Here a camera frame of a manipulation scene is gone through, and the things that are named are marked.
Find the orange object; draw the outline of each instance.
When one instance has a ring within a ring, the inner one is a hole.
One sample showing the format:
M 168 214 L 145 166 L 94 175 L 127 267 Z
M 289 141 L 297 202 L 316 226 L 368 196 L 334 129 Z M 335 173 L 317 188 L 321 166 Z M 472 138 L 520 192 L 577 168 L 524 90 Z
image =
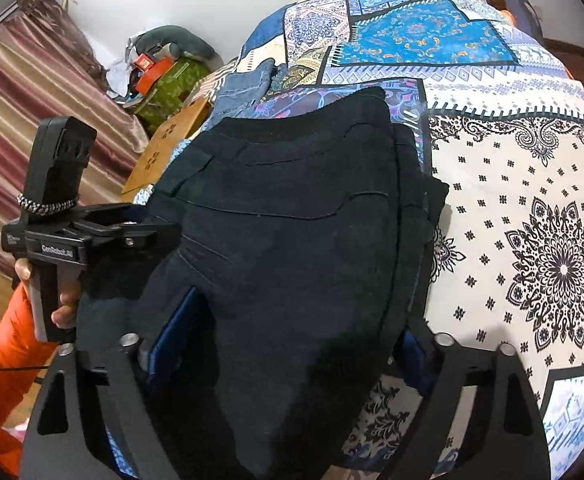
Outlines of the orange object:
M 172 150 L 181 140 L 187 139 L 203 124 L 211 107 L 207 99 L 197 99 L 156 129 L 123 186 L 121 200 L 131 202 L 141 187 L 156 184 L 165 170 Z
M 165 74 L 174 64 L 169 57 L 164 57 L 160 61 L 153 64 L 136 83 L 136 91 L 142 95 L 147 95 L 152 88 L 152 85 Z
M 55 344 L 34 338 L 32 309 L 19 285 L 0 322 L 0 368 L 43 365 L 54 352 Z M 1 428 L 9 413 L 30 389 L 37 370 L 0 372 L 0 466 L 18 476 L 22 444 Z
M 140 54 L 140 56 L 136 58 L 136 61 L 134 61 L 134 65 L 145 72 L 152 68 L 152 66 L 155 65 L 155 62 L 153 62 L 147 54 Z

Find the silver screw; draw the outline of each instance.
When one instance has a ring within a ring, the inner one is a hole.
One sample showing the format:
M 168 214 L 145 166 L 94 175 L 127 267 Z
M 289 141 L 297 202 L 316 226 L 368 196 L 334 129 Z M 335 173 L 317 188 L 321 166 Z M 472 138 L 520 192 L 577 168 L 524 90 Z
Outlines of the silver screw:
M 69 355 L 74 351 L 74 345 L 72 343 L 65 343 L 60 345 L 58 348 L 59 355 Z
M 134 332 L 125 334 L 120 338 L 121 346 L 133 346 L 140 341 L 140 336 Z
M 509 355 L 510 357 L 515 356 L 517 354 L 517 349 L 514 348 L 510 343 L 501 343 L 499 345 L 499 350 L 503 352 L 505 355 Z
M 440 346 L 452 346 L 454 338 L 447 332 L 439 332 L 434 336 L 434 341 Z

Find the orange container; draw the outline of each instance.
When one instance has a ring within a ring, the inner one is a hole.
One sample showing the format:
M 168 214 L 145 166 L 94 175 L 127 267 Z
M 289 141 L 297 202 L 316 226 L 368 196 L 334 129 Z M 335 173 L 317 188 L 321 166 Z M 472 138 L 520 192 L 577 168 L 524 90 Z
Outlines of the orange container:
M 136 91 L 142 95 L 147 95 L 152 88 L 152 85 L 158 81 L 158 79 L 165 74 L 173 65 L 171 59 L 164 57 L 160 61 L 157 61 L 152 65 L 138 80 L 136 83 Z

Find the bedspread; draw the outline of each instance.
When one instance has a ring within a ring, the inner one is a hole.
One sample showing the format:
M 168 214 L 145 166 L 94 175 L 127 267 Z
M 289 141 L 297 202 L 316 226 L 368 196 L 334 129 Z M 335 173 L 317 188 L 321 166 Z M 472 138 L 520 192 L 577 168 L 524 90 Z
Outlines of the bedspread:
M 466 346 L 517 348 L 559 478 L 584 447 L 583 86 L 478 0 L 305 0 L 265 18 L 193 98 L 213 100 L 228 73 L 268 58 L 284 70 L 236 116 L 288 117 L 385 89 L 423 171 L 451 188 L 425 318 Z M 456 460 L 473 394 L 464 391 L 437 473 Z M 382 376 L 325 478 L 376 478 L 420 401 Z

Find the satin curtain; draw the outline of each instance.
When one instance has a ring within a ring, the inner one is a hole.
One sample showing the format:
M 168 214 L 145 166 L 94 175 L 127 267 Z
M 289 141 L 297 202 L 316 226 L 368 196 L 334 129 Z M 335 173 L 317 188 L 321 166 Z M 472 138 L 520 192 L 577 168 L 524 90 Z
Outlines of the satin curtain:
M 40 121 L 74 116 L 98 131 L 80 186 L 83 204 L 117 202 L 147 145 L 133 116 L 103 92 L 104 72 L 56 0 L 21 0 L 0 24 L 0 229 L 19 215 L 27 163 Z M 0 249 L 0 273 L 12 258 Z

